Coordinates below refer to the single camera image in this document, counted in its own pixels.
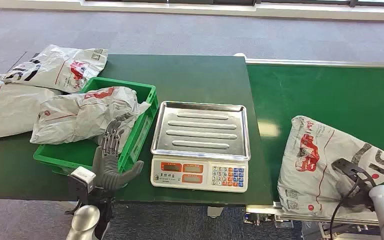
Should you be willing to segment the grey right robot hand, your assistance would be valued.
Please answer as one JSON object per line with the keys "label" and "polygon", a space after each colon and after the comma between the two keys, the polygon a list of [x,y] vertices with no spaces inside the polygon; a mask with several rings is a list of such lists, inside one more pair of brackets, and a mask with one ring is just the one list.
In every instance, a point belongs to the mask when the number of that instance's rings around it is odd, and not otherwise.
{"label": "grey right robot hand", "polygon": [[339,205],[346,208],[365,206],[374,212],[374,203],[369,196],[369,191],[376,186],[373,178],[363,168],[344,158],[337,159],[331,165],[353,183],[351,189],[341,197]]}

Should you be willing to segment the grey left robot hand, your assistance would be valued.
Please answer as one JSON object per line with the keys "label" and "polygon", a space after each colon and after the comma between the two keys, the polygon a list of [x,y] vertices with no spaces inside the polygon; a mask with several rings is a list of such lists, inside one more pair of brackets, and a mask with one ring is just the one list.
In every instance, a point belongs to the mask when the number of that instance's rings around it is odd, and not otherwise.
{"label": "grey left robot hand", "polygon": [[120,173],[118,170],[118,149],[124,129],[120,126],[133,118],[130,113],[116,116],[107,126],[99,146],[95,150],[92,172],[96,174],[95,184],[109,192],[123,188],[129,181],[136,178],[143,169],[144,162],[138,160],[133,167]]}

